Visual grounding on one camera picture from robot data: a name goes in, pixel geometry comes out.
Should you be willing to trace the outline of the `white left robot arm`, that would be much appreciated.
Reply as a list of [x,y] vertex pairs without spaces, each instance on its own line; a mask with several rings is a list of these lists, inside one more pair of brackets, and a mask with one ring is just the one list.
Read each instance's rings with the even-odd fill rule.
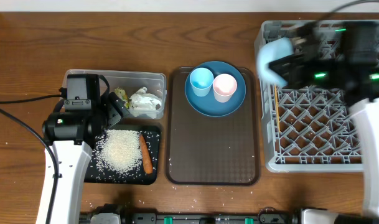
[[37,223],[78,223],[85,174],[96,138],[128,110],[103,75],[68,75],[61,99],[43,122],[45,176]]

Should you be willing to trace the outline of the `white napkin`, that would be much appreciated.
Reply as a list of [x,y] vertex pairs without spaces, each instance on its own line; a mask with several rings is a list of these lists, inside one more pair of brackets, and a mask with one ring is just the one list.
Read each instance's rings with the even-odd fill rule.
[[144,117],[156,119],[157,111],[162,106],[162,100],[156,95],[147,93],[147,88],[144,86],[136,93],[130,96],[130,113],[138,118]]

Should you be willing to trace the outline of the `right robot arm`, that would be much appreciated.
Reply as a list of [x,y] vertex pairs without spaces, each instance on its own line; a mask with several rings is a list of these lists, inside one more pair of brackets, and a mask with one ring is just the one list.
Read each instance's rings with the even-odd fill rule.
[[322,59],[315,34],[317,22],[308,22],[292,38],[280,38],[260,48],[256,69],[259,77],[279,87],[316,85],[339,88],[355,123],[363,154],[363,215],[350,216],[306,208],[300,223],[379,223],[379,66],[376,39],[379,24],[345,21],[340,35],[342,59]]

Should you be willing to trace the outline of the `wooden chopstick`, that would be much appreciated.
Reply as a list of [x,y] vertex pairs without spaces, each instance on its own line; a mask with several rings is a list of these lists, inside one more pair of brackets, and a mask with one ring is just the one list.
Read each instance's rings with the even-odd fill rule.
[[280,133],[280,120],[279,120],[279,103],[278,103],[278,91],[277,91],[277,86],[274,85],[274,102],[275,102],[275,108],[276,108],[276,122],[277,122],[277,127],[278,131],[277,133]]

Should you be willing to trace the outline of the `light blue cup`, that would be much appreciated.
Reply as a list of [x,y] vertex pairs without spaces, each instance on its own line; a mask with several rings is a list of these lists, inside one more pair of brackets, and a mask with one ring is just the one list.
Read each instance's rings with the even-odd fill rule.
[[191,71],[189,80],[194,94],[203,97],[209,93],[213,85],[214,76],[207,68],[195,68]]

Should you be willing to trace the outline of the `light blue bowl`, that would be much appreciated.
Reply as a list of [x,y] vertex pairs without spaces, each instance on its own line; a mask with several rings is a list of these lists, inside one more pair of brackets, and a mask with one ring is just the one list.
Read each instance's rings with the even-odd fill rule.
[[290,56],[294,53],[292,42],[284,37],[267,43],[260,48],[256,58],[256,71],[261,81],[269,85],[284,87],[288,83],[269,68],[269,63]]

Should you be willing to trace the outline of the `orange carrot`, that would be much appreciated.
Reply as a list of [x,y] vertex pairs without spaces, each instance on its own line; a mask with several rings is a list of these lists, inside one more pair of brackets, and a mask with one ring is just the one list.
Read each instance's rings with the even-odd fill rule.
[[145,138],[142,134],[139,135],[139,143],[140,143],[141,153],[143,157],[143,169],[146,174],[152,174],[152,171],[153,171],[152,160],[149,155]]

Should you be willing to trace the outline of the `white rice pile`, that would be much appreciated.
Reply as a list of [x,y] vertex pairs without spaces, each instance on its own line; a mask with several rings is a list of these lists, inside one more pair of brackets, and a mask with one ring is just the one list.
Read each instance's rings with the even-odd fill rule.
[[97,142],[96,167],[99,171],[127,174],[141,165],[139,132],[109,129]]

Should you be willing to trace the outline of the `dark blue plate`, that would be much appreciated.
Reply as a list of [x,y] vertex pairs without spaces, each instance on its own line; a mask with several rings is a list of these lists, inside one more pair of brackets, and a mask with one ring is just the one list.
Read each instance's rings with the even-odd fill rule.
[[221,103],[215,99],[213,90],[210,90],[206,96],[197,96],[190,84],[190,75],[188,75],[185,81],[185,96],[189,104],[196,111],[206,116],[222,117],[233,113],[242,105],[246,96],[246,83],[243,75],[237,68],[221,61],[205,62],[196,68],[207,68],[213,73],[214,77],[223,73],[230,74],[238,84],[238,88],[233,96],[226,103]]

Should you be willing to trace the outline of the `pink cup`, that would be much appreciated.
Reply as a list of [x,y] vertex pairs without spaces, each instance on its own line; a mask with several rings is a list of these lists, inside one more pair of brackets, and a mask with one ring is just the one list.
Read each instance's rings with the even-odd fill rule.
[[213,81],[213,94],[220,103],[226,103],[236,92],[236,79],[227,73],[220,74]]

